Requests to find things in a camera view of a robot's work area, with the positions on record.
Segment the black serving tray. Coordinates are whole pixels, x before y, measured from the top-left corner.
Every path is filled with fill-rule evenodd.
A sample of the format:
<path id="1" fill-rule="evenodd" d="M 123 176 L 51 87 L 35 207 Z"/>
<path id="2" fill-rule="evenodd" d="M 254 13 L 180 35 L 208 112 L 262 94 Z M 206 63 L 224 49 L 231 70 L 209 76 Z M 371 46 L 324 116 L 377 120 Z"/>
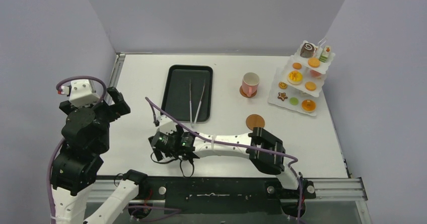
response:
<path id="1" fill-rule="evenodd" d="M 213 69 L 205 65 L 173 65 L 169 68 L 161 108 L 178 121 L 189 122 L 189 81 L 192 82 L 192 111 L 195 117 L 203 82 L 205 92 L 197 123 L 210 117 Z"/>

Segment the orange macaron sandwich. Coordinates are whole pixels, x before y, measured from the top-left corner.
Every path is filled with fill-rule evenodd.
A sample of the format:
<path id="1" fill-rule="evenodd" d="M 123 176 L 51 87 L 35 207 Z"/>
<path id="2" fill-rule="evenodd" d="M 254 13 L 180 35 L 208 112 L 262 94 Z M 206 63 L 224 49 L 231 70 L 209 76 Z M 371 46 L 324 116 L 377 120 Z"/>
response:
<path id="1" fill-rule="evenodd" d="M 311 57 L 308 59 L 308 65 L 313 68 L 318 68 L 320 66 L 320 60 L 318 58 Z"/>

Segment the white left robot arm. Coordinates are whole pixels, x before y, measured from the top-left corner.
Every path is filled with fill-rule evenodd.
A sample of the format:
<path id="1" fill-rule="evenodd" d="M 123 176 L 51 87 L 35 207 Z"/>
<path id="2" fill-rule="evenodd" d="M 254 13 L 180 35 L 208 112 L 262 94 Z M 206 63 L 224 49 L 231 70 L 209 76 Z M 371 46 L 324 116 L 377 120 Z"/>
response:
<path id="1" fill-rule="evenodd" d="M 151 192 L 147 174 L 128 170 L 107 200 L 85 217 L 89 194 L 103 164 L 101 154 L 109 150 L 110 123 L 130 113 L 115 87 L 106 92 L 112 105 L 105 101 L 87 107 L 73 106 L 70 101 L 59 105 L 67 118 L 61 130 L 64 140 L 50 167 L 52 223 L 113 223 L 131 200 L 145 198 Z"/>

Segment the pink ceramic cup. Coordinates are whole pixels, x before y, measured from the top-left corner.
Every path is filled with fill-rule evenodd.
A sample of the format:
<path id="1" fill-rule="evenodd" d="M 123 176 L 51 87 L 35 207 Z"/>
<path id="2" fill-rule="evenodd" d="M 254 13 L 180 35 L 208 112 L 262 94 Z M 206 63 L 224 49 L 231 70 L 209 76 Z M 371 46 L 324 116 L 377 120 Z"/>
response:
<path id="1" fill-rule="evenodd" d="M 247 98 L 253 97 L 258 89 L 260 78 L 256 73 L 244 74 L 241 84 L 241 93 Z"/>

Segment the small patterned orange cookie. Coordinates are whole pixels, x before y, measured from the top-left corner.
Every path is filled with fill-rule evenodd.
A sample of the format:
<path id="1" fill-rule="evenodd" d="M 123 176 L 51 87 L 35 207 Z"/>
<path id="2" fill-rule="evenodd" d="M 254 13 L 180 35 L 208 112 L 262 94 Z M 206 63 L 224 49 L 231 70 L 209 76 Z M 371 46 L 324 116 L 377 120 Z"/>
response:
<path id="1" fill-rule="evenodd" d="M 284 82 L 279 82 L 278 83 L 278 87 L 282 90 L 286 89 L 288 87 L 288 85 Z"/>

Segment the green layered cake slice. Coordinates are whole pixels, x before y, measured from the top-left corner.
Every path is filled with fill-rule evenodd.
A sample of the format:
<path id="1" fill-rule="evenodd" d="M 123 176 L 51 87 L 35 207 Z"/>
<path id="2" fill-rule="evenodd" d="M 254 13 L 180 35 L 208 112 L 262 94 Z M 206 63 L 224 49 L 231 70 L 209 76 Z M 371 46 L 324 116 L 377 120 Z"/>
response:
<path id="1" fill-rule="evenodd" d="M 319 56 L 319 61 L 327 62 L 330 57 L 330 54 L 331 54 L 331 47 L 329 45 L 326 45 Z"/>

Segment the plain orange round cookie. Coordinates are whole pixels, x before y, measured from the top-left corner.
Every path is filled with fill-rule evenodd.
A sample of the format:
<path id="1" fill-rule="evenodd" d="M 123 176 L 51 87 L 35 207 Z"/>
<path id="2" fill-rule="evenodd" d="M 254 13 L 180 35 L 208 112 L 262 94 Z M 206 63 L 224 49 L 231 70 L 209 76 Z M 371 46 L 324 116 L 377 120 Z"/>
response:
<path id="1" fill-rule="evenodd" d="M 316 89 L 317 89 L 317 85 L 316 85 L 314 82 L 306 82 L 306 83 L 305 83 L 305 88 L 306 88 L 308 91 L 314 91 L 314 90 L 316 90 Z"/>

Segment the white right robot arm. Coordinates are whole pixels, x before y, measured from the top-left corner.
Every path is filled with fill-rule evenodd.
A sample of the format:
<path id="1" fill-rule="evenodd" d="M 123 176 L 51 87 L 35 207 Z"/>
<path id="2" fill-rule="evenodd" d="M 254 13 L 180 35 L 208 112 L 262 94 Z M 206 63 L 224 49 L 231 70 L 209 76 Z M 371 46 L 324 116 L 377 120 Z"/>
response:
<path id="1" fill-rule="evenodd" d="M 259 172 L 276 176 L 287 196 L 296 197 L 303 191 L 298 175 L 285 162 L 291 159 L 294 163 L 295 158 L 286 154 L 282 140 L 262 127 L 240 135 L 158 131 L 148 140 L 157 161 L 173 158 L 192 163 L 195 159 L 210 156 L 244 158 L 250 160 Z"/>

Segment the yellow fruit tart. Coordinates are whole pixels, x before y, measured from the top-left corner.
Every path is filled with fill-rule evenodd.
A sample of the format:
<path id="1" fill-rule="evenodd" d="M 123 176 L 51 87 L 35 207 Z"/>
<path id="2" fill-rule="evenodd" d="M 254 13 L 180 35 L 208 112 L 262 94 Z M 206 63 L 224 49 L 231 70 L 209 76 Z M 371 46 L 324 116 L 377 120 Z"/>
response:
<path id="1" fill-rule="evenodd" d="M 293 70 L 288 74 L 288 81 L 292 85 L 299 85 L 303 82 L 303 75 L 298 70 Z"/>

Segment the metal serving tongs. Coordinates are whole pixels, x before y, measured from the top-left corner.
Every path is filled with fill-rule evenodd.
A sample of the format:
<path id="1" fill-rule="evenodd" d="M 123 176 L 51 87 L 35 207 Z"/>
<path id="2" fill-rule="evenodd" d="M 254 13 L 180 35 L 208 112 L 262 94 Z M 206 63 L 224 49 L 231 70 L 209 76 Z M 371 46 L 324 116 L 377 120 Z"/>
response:
<path id="1" fill-rule="evenodd" d="M 191 82 L 191 80 L 189 81 L 189 122 L 190 122 L 191 128 L 194 128 L 195 124 L 197 123 L 198 115 L 199 115 L 199 112 L 200 112 L 200 108 L 201 108 L 201 104 L 202 104 L 202 100 L 203 100 L 203 96 L 204 96 L 204 92 L 205 92 L 205 86 L 206 86 L 206 81 L 203 82 L 203 88 L 202 88 L 201 96 L 200 96 L 199 103 L 198 103 L 198 106 L 197 106 L 197 111 L 196 111 L 195 117 L 193 117 L 193 111 L 192 111 L 192 82 Z"/>

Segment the brown star cookie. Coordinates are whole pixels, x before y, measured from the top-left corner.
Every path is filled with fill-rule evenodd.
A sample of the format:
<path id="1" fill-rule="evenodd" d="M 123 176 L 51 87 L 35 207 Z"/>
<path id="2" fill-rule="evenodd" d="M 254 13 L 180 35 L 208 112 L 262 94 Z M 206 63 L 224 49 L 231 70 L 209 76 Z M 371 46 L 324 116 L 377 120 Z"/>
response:
<path id="1" fill-rule="evenodd" d="M 280 99 L 281 101 L 285 101 L 288 98 L 288 96 L 286 95 L 285 92 L 279 92 L 277 98 Z"/>

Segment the chocolate swirl roll cake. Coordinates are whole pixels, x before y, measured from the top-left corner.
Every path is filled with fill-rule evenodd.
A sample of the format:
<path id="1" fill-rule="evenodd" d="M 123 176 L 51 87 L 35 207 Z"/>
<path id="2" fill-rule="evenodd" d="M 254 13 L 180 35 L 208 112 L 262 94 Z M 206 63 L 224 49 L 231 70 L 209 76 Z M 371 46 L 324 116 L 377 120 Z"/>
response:
<path id="1" fill-rule="evenodd" d="M 317 47 L 313 45 L 312 43 L 303 43 L 301 49 L 300 49 L 300 57 L 302 58 L 311 58 L 314 56 L 315 52 L 317 51 Z"/>

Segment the green round macaron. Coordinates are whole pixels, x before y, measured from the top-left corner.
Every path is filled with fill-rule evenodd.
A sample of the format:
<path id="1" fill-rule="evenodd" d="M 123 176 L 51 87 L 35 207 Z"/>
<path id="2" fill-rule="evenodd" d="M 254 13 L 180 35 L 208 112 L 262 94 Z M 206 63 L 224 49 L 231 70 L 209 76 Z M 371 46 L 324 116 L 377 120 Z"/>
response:
<path id="1" fill-rule="evenodd" d="M 289 99 L 289 103 L 290 103 L 291 105 L 293 105 L 293 106 L 296 106 L 296 105 L 298 105 L 298 104 L 299 104 L 299 99 L 298 99 L 298 98 L 296 98 L 296 97 L 291 97 L 291 98 Z"/>

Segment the small orange biscuit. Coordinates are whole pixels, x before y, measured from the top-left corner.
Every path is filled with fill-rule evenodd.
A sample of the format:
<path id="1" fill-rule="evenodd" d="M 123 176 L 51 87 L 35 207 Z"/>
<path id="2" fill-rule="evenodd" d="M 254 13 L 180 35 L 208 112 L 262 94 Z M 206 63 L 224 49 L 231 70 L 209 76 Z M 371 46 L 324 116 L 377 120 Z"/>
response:
<path id="1" fill-rule="evenodd" d="M 300 63 L 298 63 L 298 62 L 295 62 L 295 63 L 293 63 L 292 67 L 293 67 L 294 69 L 301 69 L 301 68 L 302 68 L 302 65 L 301 65 Z"/>

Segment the pink strawberry cake slice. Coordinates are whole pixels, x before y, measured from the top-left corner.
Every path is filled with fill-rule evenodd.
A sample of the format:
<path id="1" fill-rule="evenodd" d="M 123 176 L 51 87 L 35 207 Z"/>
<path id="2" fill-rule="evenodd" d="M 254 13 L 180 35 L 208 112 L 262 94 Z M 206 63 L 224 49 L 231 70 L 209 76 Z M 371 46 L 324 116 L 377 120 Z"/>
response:
<path id="1" fill-rule="evenodd" d="M 319 73 L 319 72 L 317 72 L 317 71 L 315 71 L 315 70 L 310 70 L 310 75 L 311 75 L 311 77 L 313 77 L 313 78 L 320 78 L 320 77 L 322 77 L 322 76 L 323 76 L 323 74 L 321 74 L 321 73 Z"/>

